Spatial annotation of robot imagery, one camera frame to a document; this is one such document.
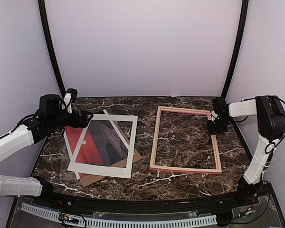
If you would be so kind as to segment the pink wooden picture frame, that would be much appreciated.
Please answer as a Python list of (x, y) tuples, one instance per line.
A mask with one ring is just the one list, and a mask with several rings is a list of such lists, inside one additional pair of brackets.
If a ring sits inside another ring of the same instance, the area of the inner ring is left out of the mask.
[(220, 156), (219, 156), (219, 148), (218, 148), (217, 139), (216, 139), (215, 135), (211, 135), (211, 141), (212, 141), (213, 152), (214, 152), (214, 160), (215, 160), (215, 165), (216, 165), (215, 169), (181, 168), (181, 167), (172, 167), (172, 166), (160, 166), (160, 165), (155, 164), (162, 111), (174, 112), (174, 113), (183, 113), (183, 114), (205, 115), (205, 116), (207, 116), (208, 121), (212, 121), (210, 111), (207, 111), (207, 110), (196, 110), (196, 109), (187, 109), (187, 108), (158, 106), (156, 123), (155, 123), (155, 130), (154, 130), (154, 137), (153, 137), (153, 143), (152, 143), (152, 152), (151, 152), (151, 157), (150, 157), (150, 166), (149, 166), (150, 170), (168, 171), (168, 172), (176, 172), (176, 173), (221, 175), (222, 174), (222, 167), (221, 167), (221, 161), (220, 161)]

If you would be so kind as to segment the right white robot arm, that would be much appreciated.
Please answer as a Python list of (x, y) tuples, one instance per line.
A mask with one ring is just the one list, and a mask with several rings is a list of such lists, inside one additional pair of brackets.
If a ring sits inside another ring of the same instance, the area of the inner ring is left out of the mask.
[(256, 96), (227, 104), (223, 97), (212, 100), (209, 134), (223, 134), (227, 124), (236, 117), (257, 117), (258, 144), (248, 169), (241, 176), (233, 202), (243, 206), (259, 188), (274, 152), (285, 138), (285, 102), (276, 95)]

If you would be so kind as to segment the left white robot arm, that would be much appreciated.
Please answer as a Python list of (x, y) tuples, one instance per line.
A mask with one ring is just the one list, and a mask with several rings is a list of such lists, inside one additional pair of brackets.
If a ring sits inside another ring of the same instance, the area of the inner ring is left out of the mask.
[[(85, 128), (93, 114), (89, 111), (72, 109), (77, 91), (70, 89), (64, 97), (48, 94), (40, 97), (39, 108), (23, 117), (14, 129), (0, 137), (0, 163), (18, 151), (37, 144), (57, 130), (66, 127)], [(47, 207), (57, 204), (53, 185), (42, 177), (15, 177), (0, 175), (1, 196), (38, 197)]]

